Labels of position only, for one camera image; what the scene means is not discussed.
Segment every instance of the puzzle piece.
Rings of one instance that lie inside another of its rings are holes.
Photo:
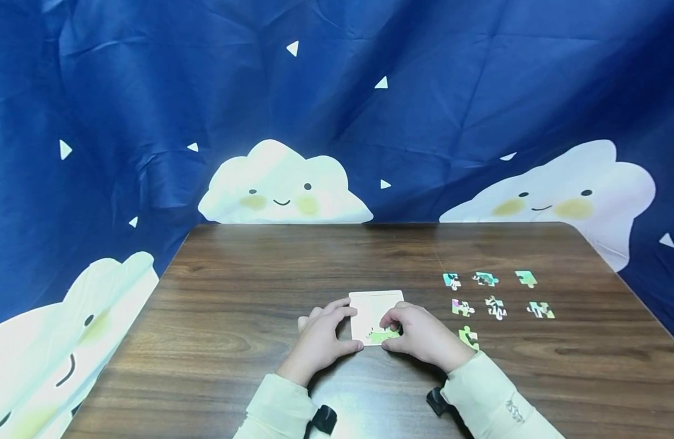
[[[523,269],[523,271],[516,271],[514,274],[520,279],[522,285],[526,285],[530,288],[534,288],[534,286],[537,285],[537,279],[534,278],[534,274],[532,274],[531,271]]]
[[[549,308],[549,304],[546,302],[530,302],[529,306],[527,306],[527,312],[534,313],[534,316],[537,319],[543,319],[545,317],[548,319],[556,318],[554,312]]]
[[[464,317],[471,317],[471,314],[475,313],[476,310],[469,306],[466,301],[459,301],[458,299],[451,300],[451,311],[457,315],[463,315]]]
[[[371,328],[371,332],[368,333],[366,336],[367,338],[370,338],[370,340],[374,343],[383,343],[389,338],[398,338],[400,337],[400,333],[397,331],[393,331],[391,328],[378,328],[379,332],[376,332],[374,328]]]
[[[488,285],[489,287],[494,287],[495,284],[499,282],[499,279],[493,274],[490,273],[484,273],[481,271],[477,271],[476,274],[472,277],[475,281],[478,282],[478,285]]]
[[[474,349],[476,351],[481,350],[481,348],[478,346],[478,343],[471,343],[471,341],[478,340],[478,334],[475,332],[471,332],[471,328],[465,326],[464,329],[459,329],[459,338],[461,338],[461,341],[466,343],[466,345],[471,349]]]
[[[461,286],[459,282],[459,276],[456,273],[444,273],[442,275],[444,278],[444,285],[451,287],[452,290],[456,291]]]
[[[507,317],[507,310],[504,308],[502,300],[495,299],[495,296],[490,296],[486,299],[486,306],[488,306],[488,314],[495,315],[495,318],[502,320]]]

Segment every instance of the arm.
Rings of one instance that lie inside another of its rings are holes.
[[[316,411],[306,388],[276,374],[266,375],[234,439],[303,439]]]
[[[395,329],[398,324],[402,337],[383,342],[383,348],[449,371],[442,396],[457,408],[476,439],[563,438],[493,360],[466,346],[427,310],[400,302],[380,326]]]
[[[446,401],[475,438],[563,438],[483,352],[448,375]]]
[[[334,301],[298,319],[295,346],[276,373],[264,378],[234,439],[304,438],[307,424],[317,411],[307,393],[312,376],[339,357],[364,348],[360,341],[337,340],[338,323],[356,315],[349,303],[349,298]],[[313,432],[310,437],[324,436]]]

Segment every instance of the right hand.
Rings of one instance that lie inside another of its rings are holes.
[[[464,365],[476,353],[421,306],[398,302],[380,321],[380,327],[390,326],[393,331],[398,324],[403,327],[403,335],[384,341],[382,347],[386,351],[414,356],[438,366],[447,374]]]

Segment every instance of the black wrist strap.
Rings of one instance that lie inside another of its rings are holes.
[[[332,431],[335,429],[335,425],[337,425],[337,412],[333,411],[332,408],[323,405],[319,408],[317,413],[315,413],[310,424],[319,431],[322,431],[322,433],[331,435]]]
[[[442,416],[443,413],[450,412],[453,408],[444,401],[442,388],[440,387],[435,387],[426,394],[426,402],[429,403],[429,406],[432,407],[432,410],[434,410],[434,413],[436,413],[437,416]]]

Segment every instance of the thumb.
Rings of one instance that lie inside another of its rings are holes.
[[[364,344],[359,340],[340,341],[337,343],[337,356],[343,357],[364,349]]]
[[[406,354],[410,353],[410,347],[407,346],[407,338],[405,338],[405,336],[388,338],[387,340],[383,341],[381,346],[389,352],[400,352]]]

